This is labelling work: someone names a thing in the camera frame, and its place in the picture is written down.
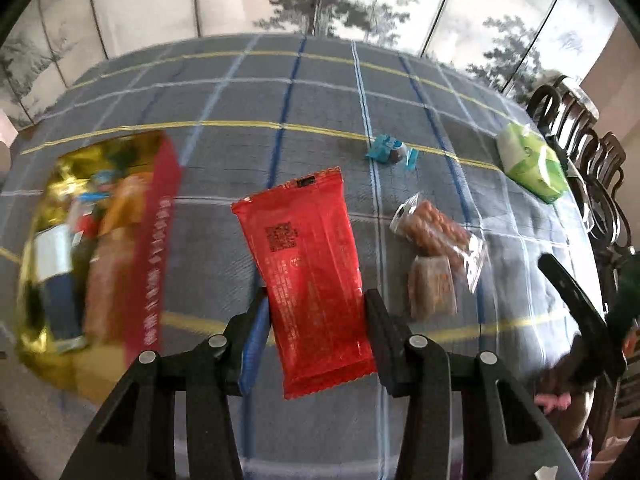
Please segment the purple sleeve forearm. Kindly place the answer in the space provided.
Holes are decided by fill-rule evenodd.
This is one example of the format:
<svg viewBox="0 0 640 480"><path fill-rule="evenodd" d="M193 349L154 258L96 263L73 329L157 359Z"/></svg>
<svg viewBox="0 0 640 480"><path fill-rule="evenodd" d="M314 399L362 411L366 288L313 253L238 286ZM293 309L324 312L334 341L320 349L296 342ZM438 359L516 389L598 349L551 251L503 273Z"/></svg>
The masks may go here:
<svg viewBox="0 0 640 480"><path fill-rule="evenodd" d="M582 480L589 479L592 457L592 437L587 427L582 430L579 438L567 445L567 451L574 460L574 464L580 473Z"/></svg>

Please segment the right hand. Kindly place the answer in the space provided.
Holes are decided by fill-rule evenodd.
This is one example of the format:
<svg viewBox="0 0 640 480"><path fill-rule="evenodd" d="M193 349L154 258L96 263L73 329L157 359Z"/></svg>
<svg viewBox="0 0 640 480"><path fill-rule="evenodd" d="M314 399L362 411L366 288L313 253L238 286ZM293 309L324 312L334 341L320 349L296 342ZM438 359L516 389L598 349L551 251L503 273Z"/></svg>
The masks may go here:
<svg viewBox="0 0 640 480"><path fill-rule="evenodd" d="M548 368L540 375L534 402L566 446L582 437L592 409L595 388L595 382L573 385L559 365Z"/></svg>

